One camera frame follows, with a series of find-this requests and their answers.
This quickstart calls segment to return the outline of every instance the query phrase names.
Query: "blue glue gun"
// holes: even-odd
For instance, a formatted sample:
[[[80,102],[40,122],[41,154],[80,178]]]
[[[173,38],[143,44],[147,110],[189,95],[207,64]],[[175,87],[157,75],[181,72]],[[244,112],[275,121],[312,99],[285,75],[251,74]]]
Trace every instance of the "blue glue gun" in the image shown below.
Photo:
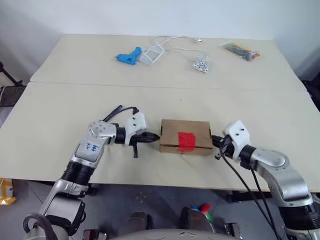
[[[137,61],[137,58],[139,57],[141,52],[142,52],[141,47],[137,46],[132,53],[130,53],[130,54],[118,54],[116,56],[116,59],[119,62],[123,62],[125,64],[135,65],[136,61]]]

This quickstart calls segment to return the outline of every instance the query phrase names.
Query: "table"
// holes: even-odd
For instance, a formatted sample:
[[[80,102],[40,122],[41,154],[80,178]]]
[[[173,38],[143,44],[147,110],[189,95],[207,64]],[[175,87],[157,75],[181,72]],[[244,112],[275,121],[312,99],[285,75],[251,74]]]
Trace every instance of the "table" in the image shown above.
[[[0,176],[55,181],[65,170],[77,144],[85,136],[88,124],[102,119],[117,105],[122,104],[137,106],[146,116],[148,131],[157,134],[160,133],[161,119],[209,121],[212,134],[215,135],[221,135],[221,130],[230,122],[242,120],[251,134],[254,146],[285,153],[293,167],[301,173],[309,189],[320,192],[320,153],[317,151],[320,114],[308,92],[271,41],[243,40],[260,44],[259,50],[266,53],[254,62],[246,62],[230,52],[224,52],[226,59],[223,59],[224,55],[221,53],[219,58],[224,64],[228,63],[230,57],[230,61],[250,64],[252,68],[252,71],[245,65],[237,68],[237,64],[231,68],[225,67],[230,78],[224,77],[221,80],[214,76],[223,76],[222,64],[213,65],[212,71],[205,75],[192,72],[191,67],[184,66],[188,62],[173,54],[168,54],[162,63],[153,66],[126,65],[114,61],[114,54],[106,57],[106,54],[98,51],[89,55],[91,51],[87,47],[95,49],[98,42],[109,38],[119,43],[125,41],[123,36],[68,35],[61,39],[32,77],[7,121],[0,128],[0,153],[5,160],[1,161]],[[124,52],[123,46],[128,46],[129,43],[136,46],[134,40],[144,38],[127,39],[127,45],[120,44],[121,47],[117,45],[117,49],[108,51]],[[87,41],[91,44],[81,45],[82,48],[77,52],[74,46]],[[213,43],[222,41],[226,40],[212,39]],[[73,61],[81,59],[83,53],[88,54],[84,60],[87,64],[78,60],[81,67],[78,65],[77,70],[73,69]],[[102,56],[109,64],[101,64]],[[176,72],[170,67],[175,57],[181,60],[176,65]],[[121,75],[116,71],[120,68],[125,69],[121,71]],[[277,76],[274,70],[282,77],[267,81],[268,76]],[[257,78],[259,71],[263,73],[260,74],[261,78]],[[129,115],[130,112],[124,112],[116,116],[114,121],[123,124]],[[135,159],[131,147],[112,145],[106,148],[91,181],[244,189],[232,170],[213,155],[203,157],[160,153],[158,149],[158,142],[139,143],[139,158]],[[249,187],[256,189],[250,171],[233,165]],[[266,183],[262,179],[260,182],[261,188],[266,190]]]

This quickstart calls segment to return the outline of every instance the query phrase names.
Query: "wall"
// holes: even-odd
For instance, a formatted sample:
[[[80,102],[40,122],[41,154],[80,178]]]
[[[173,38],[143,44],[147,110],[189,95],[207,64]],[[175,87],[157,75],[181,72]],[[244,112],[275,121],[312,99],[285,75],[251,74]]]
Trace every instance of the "wall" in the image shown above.
[[[319,15],[320,0],[0,0],[0,60],[27,81],[63,33],[273,39],[311,79]]]

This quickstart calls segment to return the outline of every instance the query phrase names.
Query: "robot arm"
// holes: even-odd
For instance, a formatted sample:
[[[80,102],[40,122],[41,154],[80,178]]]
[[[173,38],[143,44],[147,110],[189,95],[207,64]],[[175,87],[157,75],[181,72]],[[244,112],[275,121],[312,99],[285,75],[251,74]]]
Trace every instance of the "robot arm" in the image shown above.
[[[228,125],[224,137],[213,136],[213,145],[245,169],[253,169],[268,184],[290,240],[320,239],[320,208],[301,175],[284,154],[251,146],[241,121]]]
[[[88,191],[90,177],[97,168],[106,145],[124,144],[133,146],[134,157],[138,157],[137,143],[148,143],[159,139],[154,133],[137,132],[144,130],[145,116],[133,112],[124,127],[102,120],[88,126],[87,136],[79,143],[72,154],[66,170],[52,187],[39,213],[28,215],[23,221],[26,231],[24,240],[68,240],[76,233],[85,220],[83,198]],[[37,219],[29,229],[29,219]]]

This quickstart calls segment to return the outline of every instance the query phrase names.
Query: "yellow object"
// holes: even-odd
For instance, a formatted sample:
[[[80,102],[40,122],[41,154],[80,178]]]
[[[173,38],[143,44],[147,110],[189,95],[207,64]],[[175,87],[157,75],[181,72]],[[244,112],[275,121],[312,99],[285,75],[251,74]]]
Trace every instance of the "yellow object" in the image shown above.
[[[0,205],[9,205],[16,201],[13,197],[12,180],[10,178],[0,178]]]

